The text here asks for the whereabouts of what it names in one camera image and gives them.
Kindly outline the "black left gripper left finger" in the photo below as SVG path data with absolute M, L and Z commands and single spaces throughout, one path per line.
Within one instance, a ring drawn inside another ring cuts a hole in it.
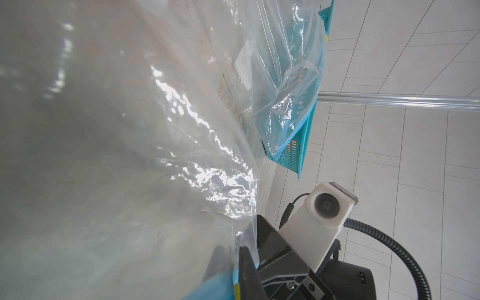
M 202 278 L 202 283 L 213 279 L 214 277 L 220 277 L 231 281 L 233 272 L 233 261 L 231 259 L 231 251 L 224 246 L 216 246 L 213 249 L 211 258 L 207 264 L 205 274 Z

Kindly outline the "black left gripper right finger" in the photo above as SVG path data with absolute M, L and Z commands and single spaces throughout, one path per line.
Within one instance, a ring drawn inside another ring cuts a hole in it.
M 255 263 L 247 247 L 239 250 L 239 295 L 241 300 L 267 300 Z

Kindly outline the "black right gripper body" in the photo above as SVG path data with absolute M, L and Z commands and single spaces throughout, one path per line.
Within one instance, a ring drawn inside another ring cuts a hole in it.
M 333 300 L 335 296 L 279 232 L 261 215 L 257 220 L 257 269 L 269 300 Z

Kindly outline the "clear zip-top bag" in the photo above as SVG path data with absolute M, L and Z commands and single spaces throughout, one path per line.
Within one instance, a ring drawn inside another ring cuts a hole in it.
M 239 1 L 241 43 L 226 76 L 267 153 L 278 160 L 310 115 L 326 62 L 326 29 L 314 1 Z
M 1 298 L 233 300 L 258 171 L 218 95 L 237 1 L 1 2 Z M 202 283 L 216 246 L 231 281 Z

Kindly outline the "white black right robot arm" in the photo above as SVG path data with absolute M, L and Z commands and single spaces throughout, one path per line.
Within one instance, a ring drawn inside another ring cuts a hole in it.
M 357 192 L 359 205 L 351 213 L 392 236 L 419 263 L 431 288 L 440 299 L 443 195 L 400 185 L 394 192 Z M 370 269 L 379 300 L 415 299 L 417 292 L 403 262 L 380 242 L 352 229 L 342 231 L 341 259 Z

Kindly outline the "teal plastic perforated basket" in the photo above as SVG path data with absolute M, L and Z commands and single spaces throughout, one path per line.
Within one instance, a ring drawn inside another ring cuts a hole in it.
M 294 171 L 299 179 L 301 178 L 305 163 L 319 91 L 320 88 L 318 87 L 316 93 L 312 95 L 313 102 L 312 106 L 307 110 L 308 115 L 300 122 L 297 129 L 294 130 L 294 135 L 286 140 L 288 143 L 282 148 L 282 152 L 274 155 L 267 149 L 266 143 L 262 141 L 266 156 L 277 164 Z

